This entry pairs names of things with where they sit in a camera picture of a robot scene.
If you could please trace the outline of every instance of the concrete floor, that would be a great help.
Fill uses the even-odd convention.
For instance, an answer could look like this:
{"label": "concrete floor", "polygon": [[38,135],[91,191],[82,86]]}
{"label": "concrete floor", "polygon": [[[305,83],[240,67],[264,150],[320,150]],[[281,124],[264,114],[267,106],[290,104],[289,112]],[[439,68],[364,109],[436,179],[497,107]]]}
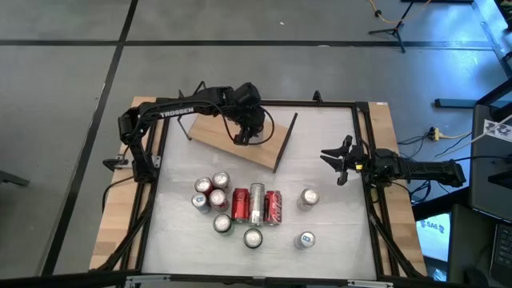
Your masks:
{"label": "concrete floor", "polygon": [[[389,19],[407,7],[399,1],[377,4]],[[0,278],[38,273],[114,53],[112,46],[1,46],[2,40],[117,40],[129,5],[0,3],[0,170],[31,179],[27,188],[0,185],[0,255],[6,260]],[[116,118],[133,96],[176,97],[178,89],[191,93],[201,80],[210,86],[251,81],[268,99],[310,99],[320,90],[327,100],[388,102],[398,140],[431,126],[461,134],[471,128],[471,111],[435,109],[432,101],[477,99],[506,79],[491,49],[456,47],[487,43],[480,21],[492,14],[492,0],[478,0],[478,7],[483,16],[469,5],[431,4],[406,23],[404,40],[455,46],[408,48],[406,54],[392,47],[126,47],[55,272],[88,268],[102,192],[111,179],[102,160],[118,151]],[[489,24],[505,46],[506,35],[496,34],[501,24]],[[139,2],[128,39],[382,41],[392,38],[366,32],[388,27],[362,0],[149,0]],[[452,143],[425,142],[415,159],[430,160]],[[466,149],[453,157],[468,154]],[[464,167],[467,174],[469,163]],[[430,197],[444,193],[434,185]]]}

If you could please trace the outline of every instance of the silver can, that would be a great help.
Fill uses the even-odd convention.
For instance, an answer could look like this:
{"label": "silver can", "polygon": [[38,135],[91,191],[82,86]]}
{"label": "silver can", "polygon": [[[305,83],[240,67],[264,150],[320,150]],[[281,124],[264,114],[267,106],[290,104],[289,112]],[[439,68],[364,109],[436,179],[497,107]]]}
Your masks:
{"label": "silver can", "polygon": [[216,189],[220,189],[226,194],[231,192],[231,179],[227,172],[223,171],[215,173],[212,177],[212,182],[214,183]]}
{"label": "silver can", "polygon": [[320,200],[320,196],[317,191],[311,188],[305,188],[297,199],[297,207],[300,210],[308,211],[318,203],[318,200]]}
{"label": "silver can", "polygon": [[265,185],[261,183],[250,184],[249,224],[263,225],[265,213]]}
{"label": "silver can", "polygon": [[243,242],[247,247],[256,249],[263,243],[263,235],[258,229],[249,229],[243,235]]}
{"label": "silver can", "polygon": [[226,214],[219,214],[214,218],[214,229],[222,236],[229,236],[234,231],[234,225],[231,222],[230,216]]}
{"label": "silver can", "polygon": [[214,190],[210,194],[210,204],[217,212],[224,212],[230,207],[226,194],[222,190]]}
{"label": "silver can", "polygon": [[313,247],[316,237],[313,233],[306,231],[295,236],[295,246],[299,249],[307,249]]}
{"label": "silver can", "polygon": [[210,193],[214,190],[214,184],[208,177],[199,178],[195,184],[194,188],[196,192],[203,193],[207,197],[210,196]]}
{"label": "silver can", "polygon": [[192,205],[201,213],[206,214],[210,212],[211,207],[208,203],[208,198],[203,193],[197,193],[192,196]]}

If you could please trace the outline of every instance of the can top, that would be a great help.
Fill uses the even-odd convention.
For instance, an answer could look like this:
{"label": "can top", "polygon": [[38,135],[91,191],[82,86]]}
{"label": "can top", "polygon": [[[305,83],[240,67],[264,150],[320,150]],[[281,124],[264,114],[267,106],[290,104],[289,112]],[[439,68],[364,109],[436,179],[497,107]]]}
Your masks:
{"label": "can top", "polygon": [[249,190],[247,188],[234,188],[234,193],[235,192],[247,192],[247,193],[249,193]]}
{"label": "can top", "polygon": [[249,248],[258,248],[263,242],[263,235],[258,229],[249,229],[243,235],[243,241]]}
{"label": "can top", "polygon": [[199,178],[194,187],[197,192],[207,192],[211,188],[211,181],[208,177]]}
{"label": "can top", "polygon": [[320,200],[320,197],[318,196],[317,191],[315,191],[311,188],[306,188],[301,193],[301,199],[305,204],[314,205],[314,204],[318,203],[318,200]]}
{"label": "can top", "polygon": [[213,190],[210,194],[210,202],[212,205],[221,205],[226,201],[226,195],[222,190]]}
{"label": "can top", "polygon": [[300,243],[305,247],[305,248],[310,248],[314,245],[314,242],[316,240],[316,237],[314,236],[313,233],[309,232],[309,231],[306,231],[306,232],[302,232],[300,234]]}
{"label": "can top", "polygon": [[214,229],[217,232],[226,232],[231,228],[231,218],[226,214],[219,214],[214,218]]}
{"label": "can top", "polygon": [[217,172],[213,176],[213,181],[215,185],[224,186],[230,182],[230,176],[227,172]]}
{"label": "can top", "polygon": [[207,204],[206,196],[203,193],[197,193],[192,196],[192,205],[196,207],[203,207]]}
{"label": "can top", "polygon": [[261,192],[265,192],[265,184],[261,184],[261,183],[252,183],[250,184],[250,191],[253,192],[253,191],[261,191]]}

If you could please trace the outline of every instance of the white table surface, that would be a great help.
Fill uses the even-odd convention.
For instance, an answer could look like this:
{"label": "white table surface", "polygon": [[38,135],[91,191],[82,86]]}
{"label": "white table surface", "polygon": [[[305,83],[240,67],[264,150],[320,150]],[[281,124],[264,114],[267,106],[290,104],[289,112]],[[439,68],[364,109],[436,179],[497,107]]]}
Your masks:
{"label": "white table surface", "polygon": [[[143,272],[376,279],[361,178],[350,173],[347,184],[337,186],[338,174],[319,157],[320,150],[340,147],[346,135],[354,136],[351,110],[267,109],[284,126],[298,112],[275,174],[206,144],[187,141],[176,120],[171,120]],[[188,115],[182,122],[190,128],[194,119]],[[262,182],[267,190],[282,192],[282,224],[259,228],[264,240],[255,250],[247,248],[242,238],[249,225],[235,224],[231,236],[221,236],[212,227],[217,213],[200,214],[190,204],[195,180],[220,170],[230,174],[234,187]],[[320,193],[320,202],[304,212],[296,207],[296,200],[306,187]],[[316,244],[297,250],[293,239],[305,230],[316,235]]]}

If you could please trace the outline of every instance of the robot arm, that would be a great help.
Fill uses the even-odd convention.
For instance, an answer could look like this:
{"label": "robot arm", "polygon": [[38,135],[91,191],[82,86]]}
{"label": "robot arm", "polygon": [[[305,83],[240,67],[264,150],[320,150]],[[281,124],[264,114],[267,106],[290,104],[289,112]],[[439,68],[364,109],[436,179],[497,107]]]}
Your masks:
{"label": "robot arm", "polygon": [[118,118],[118,127],[121,141],[134,156],[134,180],[150,183],[156,178],[153,160],[142,146],[142,138],[154,121],[193,113],[214,117],[221,114],[240,126],[234,138],[230,135],[234,144],[249,145],[249,140],[263,130],[265,110],[260,107],[260,101],[258,89],[246,83],[236,90],[229,86],[205,88],[189,97],[144,102],[128,109]]}
{"label": "robot arm", "polygon": [[346,136],[340,148],[322,150],[320,158],[340,172],[338,185],[346,183],[347,170],[356,170],[370,177],[373,184],[389,186],[397,179],[434,180],[443,185],[460,187],[466,179],[459,164],[453,160],[444,162],[415,162],[400,157],[388,149],[370,151],[371,157],[364,154],[362,146],[353,145],[352,137]]}

